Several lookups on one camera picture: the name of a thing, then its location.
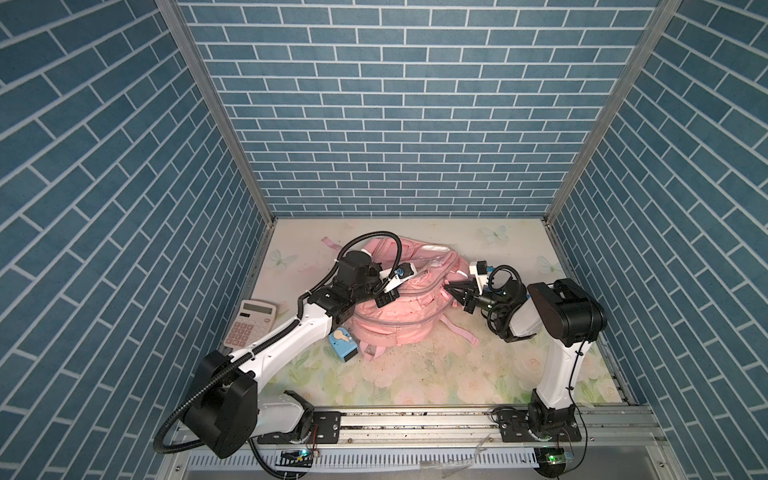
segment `calculator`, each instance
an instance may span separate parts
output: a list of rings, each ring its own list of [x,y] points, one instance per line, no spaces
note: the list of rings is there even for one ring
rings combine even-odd
[[[240,311],[224,339],[224,346],[241,349],[256,342],[275,325],[277,307],[260,300],[243,300]]]

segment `metal base plate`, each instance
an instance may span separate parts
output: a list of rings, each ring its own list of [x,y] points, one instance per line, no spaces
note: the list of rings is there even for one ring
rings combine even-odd
[[[312,415],[312,425],[310,426],[310,436],[303,443],[312,445],[328,445],[339,442],[339,430],[341,428],[341,412],[314,412]],[[288,433],[267,433],[259,435],[257,443],[259,445],[291,445],[290,434]]]
[[[542,440],[550,440],[546,438],[540,438],[531,433],[528,428],[528,412],[520,409],[504,408],[498,413],[498,429],[502,434],[502,441],[504,443],[519,443],[519,442],[540,442]],[[555,437],[559,437],[563,442],[580,442],[581,433],[579,432],[578,425],[563,425],[552,429],[547,432],[547,436],[551,437],[551,441],[554,442]]]

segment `backpack strap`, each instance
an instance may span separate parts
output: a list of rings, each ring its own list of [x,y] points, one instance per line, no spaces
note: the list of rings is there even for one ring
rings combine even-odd
[[[327,245],[328,248],[332,248],[332,249],[334,249],[337,252],[342,249],[341,245],[339,245],[338,243],[334,243],[333,240],[331,240],[328,237],[323,237],[321,242],[323,242],[325,245]]]
[[[384,354],[384,351],[386,350],[385,346],[377,346],[376,351],[373,353],[373,355],[371,355],[366,351],[369,347],[368,343],[358,342],[358,345],[360,346],[360,353],[362,354],[362,359],[364,359],[367,362],[378,359],[381,355]]]
[[[478,343],[480,343],[480,340],[478,340],[478,337],[472,335],[470,332],[468,332],[467,330],[464,330],[462,327],[456,326],[453,323],[451,323],[451,320],[449,320],[447,316],[441,315],[440,321],[443,322],[445,326],[447,326],[448,329],[451,330],[453,333],[456,333],[457,335],[461,335],[464,338],[466,338],[472,344],[472,346],[477,346]]]

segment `metal rail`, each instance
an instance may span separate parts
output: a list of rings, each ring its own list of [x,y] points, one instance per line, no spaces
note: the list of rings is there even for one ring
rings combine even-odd
[[[366,455],[421,455],[423,452],[468,452],[480,442],[488,455],[508,455],[525,449],[553,446],[554,442],[504,443],[498,425],[488,413],[496,406],[408,406],[408,407],[318,407],[342,413],[339,443],[321,445],[321,456],[344,458],[345,462],[357,462],[355,458]],[[581,409],[589,436],[589,446],[640,446],[647,447],[661,458],[668,443],[649,406],[609,405]],[[194,437],[182,427],[174,442]],[[264,445],[263,454],[273,455],[274,445]],[[295,449],[295,445],[278,445],[278,449]],[[250,450],[243,447],[229,461],[220,461],[206,447],[174,455],[164,463],[158,478],[178,480],[183,478],[190,463],[192,470],[249,471],[257,467],[250,461]],[[371,465],[371,469],[384,464]],[[339,472],[350,465],[339,465]]]
[[[266,251],[270,248],[272,235],[275,233],[276,226],[277,219],[275,219],[274,223],[271,225],[266,225],[264,231],[261,233],[259,246],[256,249],[256,253],[253,255],[253,260],[251,261],[250,267],[248,269],[248,276],[243,283],[243,288],[240,289],[240,295],[237,297],[237,301],[232,306],[232,311],[229,313],[229,318],[227,320],[227,329],[225,329],[224,332],[230,331],[230,327],[237,318],[237,314],[240,311],[240,304],[243,302],[243,300],[249,300],[253,295],[253,288],[256,286],[256,281],[259,279],[261,267],[264,265],[264,260],[266,259]],[[225,334],[221,338],[221,341],[219,341],[218,350],[222,353],[229,353],[232,351],[232,349],[229,347],[224,346],[224,338],[226,338],[226,336],[227,335]]]

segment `blue toy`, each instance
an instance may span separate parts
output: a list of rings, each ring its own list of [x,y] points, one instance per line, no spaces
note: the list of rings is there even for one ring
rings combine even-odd
[[[348,362],[349,359],[357,355],[357,343],[346,329],[339,327],[333,330],[328,335],[328,340],[331,342],[333,351],[343,362]]]

